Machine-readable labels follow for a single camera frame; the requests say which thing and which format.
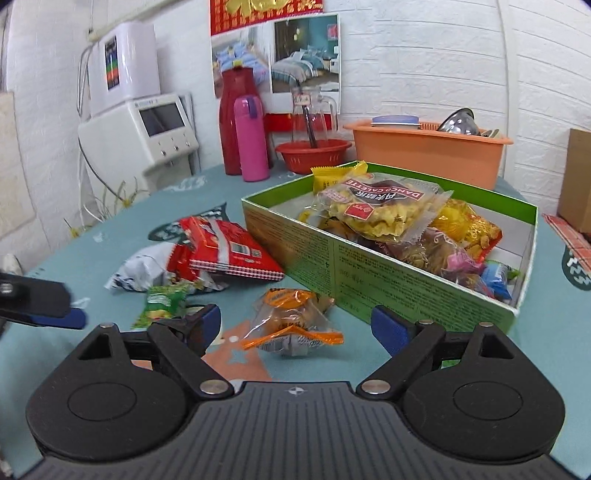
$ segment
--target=yellow snack wrapper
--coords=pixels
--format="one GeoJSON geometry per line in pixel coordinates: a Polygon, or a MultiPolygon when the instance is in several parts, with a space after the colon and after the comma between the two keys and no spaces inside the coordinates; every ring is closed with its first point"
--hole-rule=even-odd
{"type": "Polygon", "coordinates": [[[302,223],[308,223],[308,218],[310,218],[310,215],[312,215],[312,213],[314,213],[312,207],[306,207],[300,212],[297,219],[302,223]]]}
{"type": "Polygon", "coordinates": [[[477,262],[483,262],[503,238],[498,226],[477,215],[463,200],[448,200],[430,226],[458,242],[477,262]]]}
{"type": "Polygon", "coordinates": [[[314,175],[313,192],[316,194],[336,185],[347,175],[356,176],[367,173],[368,165],[364,161],[360,161],[353,167],[312,167],[310,170],[314,175]]]}

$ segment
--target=orange snack wrapper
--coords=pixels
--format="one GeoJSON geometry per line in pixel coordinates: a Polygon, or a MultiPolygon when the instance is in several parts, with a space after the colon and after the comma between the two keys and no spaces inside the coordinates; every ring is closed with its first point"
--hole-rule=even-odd
{"type": "Polygon", "coordinates": [[[324,315],[333,303],[308,290],[272,288],[255,303],[257,314],[242,347],[303,356],[310,348],[340,345],[343,334],[324,315]]]}

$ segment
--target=glass pitcher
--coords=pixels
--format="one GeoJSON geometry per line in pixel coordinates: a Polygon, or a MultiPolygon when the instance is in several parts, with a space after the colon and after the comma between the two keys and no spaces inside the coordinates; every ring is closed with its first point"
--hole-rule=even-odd
{"type": "Polygon", "coordinates": [[[291,141],[305,141],[318,148],[330,138],[324,114],[330,113],[331,132],[338,130],[334,99],[321,95],[317,87],[296,87],[291,91],[291,141]]]}

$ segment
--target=biscuit package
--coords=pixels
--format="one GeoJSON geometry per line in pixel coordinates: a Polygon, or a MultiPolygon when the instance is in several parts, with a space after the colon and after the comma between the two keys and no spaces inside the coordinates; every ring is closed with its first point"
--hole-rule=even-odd
{"type": "Polygon", "coordinates": [[[324,315],[333,303],[308,290],[272,288],[255,303],[256,316],[242,347],[304,356],[311,348],[340,345],[343,334],[324,315]]]}
{"type": "Polygon", "coordinates": [[[418,239],[452,192],[385,173],[349,176],[320,192],[313,209],[379,242],[418,239]]]}

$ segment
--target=pink water bottle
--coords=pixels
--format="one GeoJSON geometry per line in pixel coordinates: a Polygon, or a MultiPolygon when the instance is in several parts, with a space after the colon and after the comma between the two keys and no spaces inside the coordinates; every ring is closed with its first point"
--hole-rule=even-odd
{"type": "Polygon", "coordinates": [[[234,117],[242,178],[244,181],[268,179],[271,174],[261,101],[254,95],[238,97],[234,102],[234,117]]]}

